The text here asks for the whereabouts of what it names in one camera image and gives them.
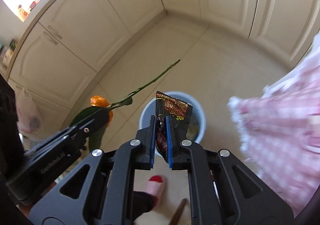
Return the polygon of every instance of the blue gripper pad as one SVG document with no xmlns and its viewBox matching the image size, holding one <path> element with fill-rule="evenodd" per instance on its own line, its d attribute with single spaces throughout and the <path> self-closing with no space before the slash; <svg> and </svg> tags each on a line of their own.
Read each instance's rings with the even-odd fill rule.
<svg viewBox="0 0 320 225">
<path fill-rule="evenodd" d="M 154 118 L 152 125 L 152 137 L 150 143 L 150 166 L 153 168 L 155 163 L 155 148 L 156 148 L 156 118 Z"/>
<path fill-rule="evenodd" d="M 172 141 L 171 141 L 171 133 L 170 133 L 170 124 L 169 124 L 169 116 L 165 117 L 165 122 L 167 126 L 167 160 L 169 167 L 172 168 Z"/>
</svg>

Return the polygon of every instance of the cabinet handle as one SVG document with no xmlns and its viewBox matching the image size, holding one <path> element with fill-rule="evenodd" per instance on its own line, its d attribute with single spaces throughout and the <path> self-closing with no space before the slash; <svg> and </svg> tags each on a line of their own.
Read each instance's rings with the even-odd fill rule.
<svg viewBox="0 0 320 225">
<path fill-rule="evenodd" d="M 57 31 L 52 28 L 52 26 L 48 26 L 48 28 L 49 28 L 49 30 L 51 30 L 51 32 L 52 32 L 56 37 L 58 37 L 60 40 L 62 39 L 62 36 L 59 35 L 59 34 L 57 33 Z"/>
<path fill-rule="evenodd" d="M 55 45 L 58 45 L 58 42 L 55 41 L 46 31 L 44 31 L 43 34 L 49 41 L 53 42 Z"/>
</svg>

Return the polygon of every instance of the plastic bag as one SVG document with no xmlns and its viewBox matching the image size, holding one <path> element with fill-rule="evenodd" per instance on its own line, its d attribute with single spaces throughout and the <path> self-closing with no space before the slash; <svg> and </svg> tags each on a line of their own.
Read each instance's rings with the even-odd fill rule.
<svg viewBox="0 0 320 225">
<path fill-rule="evenodd" d="M 20 132 L 32 133 L 42 129 L 41 115 L 28 89 L 23 88 L 17 99 L 17 115 L 17 126 Z"/>
</svg>

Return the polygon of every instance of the pink checkered dress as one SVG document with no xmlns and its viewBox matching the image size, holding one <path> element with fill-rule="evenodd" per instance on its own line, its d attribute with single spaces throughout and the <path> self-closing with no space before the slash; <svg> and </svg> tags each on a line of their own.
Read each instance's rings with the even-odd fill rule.
<svg viewBox="0 0 320 225">
<path fill-rule="evenodd" d="M 232 97 L 228 106 L 241 150 L 296 216 L 320 184 L 320 35 L 310 54 L 262 98 Z"/>
</svg>

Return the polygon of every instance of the food package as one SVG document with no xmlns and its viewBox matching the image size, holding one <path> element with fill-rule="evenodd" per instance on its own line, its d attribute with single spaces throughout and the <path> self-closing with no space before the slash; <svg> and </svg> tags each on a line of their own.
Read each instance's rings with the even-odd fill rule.
<svg viewBox="0 0 320 225">
<path fill-rule="evenodd" d="M 9 63 L 10 63 L 10 61 L 11 61 L 12 55 L 13 55 L 13 50 L 9 47 L 9 48 L 7 49 L 7 51 L 5 52 L 4 57 L 3 57 L 3 59 L 2 59 L 2 63 L 3 63 L 5 66 L 9 67 Z"/>
<path fill-rule="evenodd" d="M 160 91 L 156 92 L 156 148 L 167 161 L 166 116 L 173 116 L 172 125 L 187 134 L 192 114 L 192 106 L 183 100 L 170 97 Z"/>
</svg>

